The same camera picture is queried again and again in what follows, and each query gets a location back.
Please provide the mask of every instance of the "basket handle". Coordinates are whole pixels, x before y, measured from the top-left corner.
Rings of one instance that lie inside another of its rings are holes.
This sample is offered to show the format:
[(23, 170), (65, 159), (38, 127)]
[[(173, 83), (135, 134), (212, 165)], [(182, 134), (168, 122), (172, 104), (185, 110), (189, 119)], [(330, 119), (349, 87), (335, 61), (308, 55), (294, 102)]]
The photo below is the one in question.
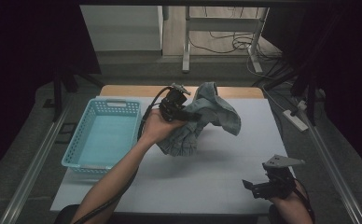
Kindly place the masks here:
[(107, 102), (108, 106), (113, 106), (113, 107), (126, 107), (126, 100), (118, 100), (118, 99), (107, 99), (105, 100)]

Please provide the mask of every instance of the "forearm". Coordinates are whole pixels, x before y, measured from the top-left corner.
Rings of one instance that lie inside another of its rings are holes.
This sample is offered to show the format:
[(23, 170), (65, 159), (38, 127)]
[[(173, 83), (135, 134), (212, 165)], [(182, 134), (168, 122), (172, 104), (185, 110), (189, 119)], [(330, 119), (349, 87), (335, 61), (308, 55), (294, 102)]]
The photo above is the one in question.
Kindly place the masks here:
[[(141, 138), (129, 153), (90, 189), (78, 207), (72, 223), (117, 195), (126, 186), (152, 145), (153, 143), (151, 141)], [(118, 203), (114, 203), (112, 206), (109, 206), (102, 213), (86, 223), (106, 222), (112, 215), (117, 204)]]
[(274, 200), (273, 203), (277, 207), (280, 215), (289, 224), (313, 224), (306, 208), (300, 201), (284, 201)]

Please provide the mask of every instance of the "strap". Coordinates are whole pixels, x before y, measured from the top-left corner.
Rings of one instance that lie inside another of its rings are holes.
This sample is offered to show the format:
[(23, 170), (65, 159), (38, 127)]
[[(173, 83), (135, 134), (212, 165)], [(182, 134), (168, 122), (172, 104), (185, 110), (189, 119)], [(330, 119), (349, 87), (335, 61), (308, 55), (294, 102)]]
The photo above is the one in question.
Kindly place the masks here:
[(303, 194), (297, 190), (296, 188), (294, 188), (294, 193), (298, 195), (298, 197), (302, 200), (303, 205), (305, 206), (307, 212), (309, 213), (310, 218), (312, 219), (312, 222), (315, 222), (315, 215), (314, 215), (314, 211), (312, 209), (312, 206), (310, 205), (310, 202), (308, 199), (306, 199)]

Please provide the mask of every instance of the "metal stand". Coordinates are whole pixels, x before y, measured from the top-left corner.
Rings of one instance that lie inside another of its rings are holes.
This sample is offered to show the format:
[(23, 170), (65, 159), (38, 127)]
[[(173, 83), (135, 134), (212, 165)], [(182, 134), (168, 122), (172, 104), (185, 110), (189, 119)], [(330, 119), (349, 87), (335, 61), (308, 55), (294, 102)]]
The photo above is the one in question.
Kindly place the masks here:
[(80, 77), (85, 78), (89, 82), (96, 85), (98, 88), (102, 88), (104, 83), (91, 77), (89, 74), (85, 74), (82, 71), (76, 69), (75, 67), (69, 67), (69, 71), (54, 71), (53, 78), (53, 91), (54, 91), (54, 106), (55, 114), (53, 116), (53, 122), (55, 122), (59, 116), (62, 114), (63, 103), (62, 103), (62, 84), (68, 92), (77, 92), (78, 84), (73, 74), (76, 74)]
[(241, 19), (241, 18), (197, 18), (190, 17), (189, 7), (185, 8), (186, 30), (184, 43), (184, 56), (182, 62), (183, 73), (189, 72), (189, 32), (190, 31), (218, 31), (218, 32), (247, 32), (254, 34), (251, 46), (248, 47), (248, 54), (254, 66), (255, 72), (262, 74), (256, 50), (257, 44), (262, 33), (263, 24), (268, 15), (268, 8), (264, 7), (259, 18)]

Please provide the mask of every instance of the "black curtain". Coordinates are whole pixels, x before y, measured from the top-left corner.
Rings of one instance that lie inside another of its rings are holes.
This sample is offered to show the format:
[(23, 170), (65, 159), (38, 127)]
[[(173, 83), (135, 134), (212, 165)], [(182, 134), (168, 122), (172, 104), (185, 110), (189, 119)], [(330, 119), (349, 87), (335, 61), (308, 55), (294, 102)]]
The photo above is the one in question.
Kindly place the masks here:
[(0, 3), (0, 160), (35, 103), (35, 91), (70, 66), (100, 74), (79, 5)]
[(317, 75), (317, 86), (326, 93), (327, 116), (362, 158), (362, 0), (338, 3), (327, 8), (271, 8), (262, 36), (298, 67), (333, 13), (341, 15), (312, 71), (305, 73)]

